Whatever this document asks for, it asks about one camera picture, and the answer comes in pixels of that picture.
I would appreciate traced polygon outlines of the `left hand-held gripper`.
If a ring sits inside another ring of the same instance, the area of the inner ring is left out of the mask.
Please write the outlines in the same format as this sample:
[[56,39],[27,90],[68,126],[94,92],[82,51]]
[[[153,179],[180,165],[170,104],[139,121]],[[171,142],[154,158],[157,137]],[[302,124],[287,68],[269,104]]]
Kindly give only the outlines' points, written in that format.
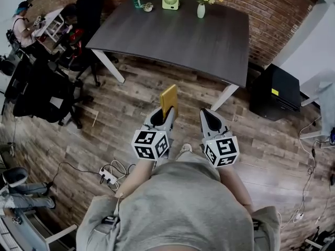
[[157,162],[169,158],[170,147],[173,143],[171,133],[174,120],[175,108],[173,106],[168,110],[165,121],[161,107],[154,109],[146,117],[144,125],[135,131],[131,141],[137,158]]

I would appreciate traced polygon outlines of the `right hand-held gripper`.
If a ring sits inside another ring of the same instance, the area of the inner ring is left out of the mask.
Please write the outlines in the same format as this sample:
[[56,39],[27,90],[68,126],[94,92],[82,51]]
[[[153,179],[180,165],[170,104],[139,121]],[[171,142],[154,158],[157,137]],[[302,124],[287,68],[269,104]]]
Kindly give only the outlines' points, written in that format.
[[202,151],[214,168],[232,165],[239,157],[237,137],[233,136],[226,120],[210,109],[200,110]]

